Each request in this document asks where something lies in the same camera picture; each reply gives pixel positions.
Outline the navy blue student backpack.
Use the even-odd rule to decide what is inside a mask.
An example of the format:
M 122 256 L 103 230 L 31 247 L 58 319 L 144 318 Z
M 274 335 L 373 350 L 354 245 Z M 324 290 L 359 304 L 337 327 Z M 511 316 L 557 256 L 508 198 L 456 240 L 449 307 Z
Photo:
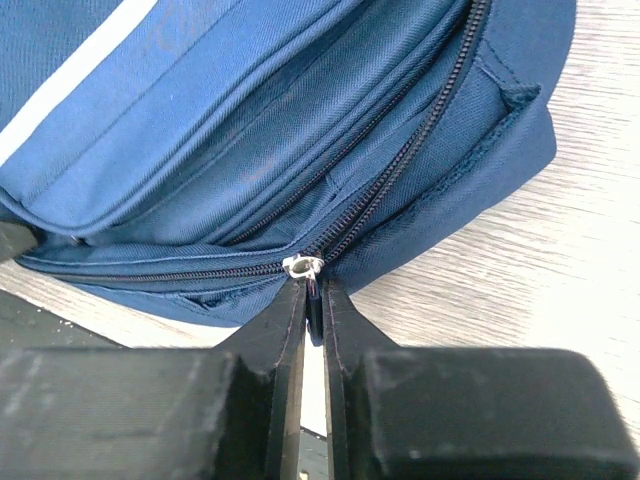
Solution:
M 572 1 L 5 1 L 21 266 L 183 322 L 355 292 L 554 158 Z

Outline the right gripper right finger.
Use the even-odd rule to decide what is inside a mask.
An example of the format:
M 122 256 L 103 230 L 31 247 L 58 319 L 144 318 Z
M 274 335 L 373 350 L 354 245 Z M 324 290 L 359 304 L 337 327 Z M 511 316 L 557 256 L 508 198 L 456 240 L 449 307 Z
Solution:
M 634 479 L 639 455 L 585 356 L 402 347 L 322 293 L 333 479 Z

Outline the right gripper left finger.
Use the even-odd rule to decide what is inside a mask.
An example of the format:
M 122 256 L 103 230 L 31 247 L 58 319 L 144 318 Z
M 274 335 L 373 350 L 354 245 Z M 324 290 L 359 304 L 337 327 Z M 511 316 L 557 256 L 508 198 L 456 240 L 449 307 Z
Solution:
M 294 479 L 306 287 L 213 348 L 1 354 L 5 479 Z

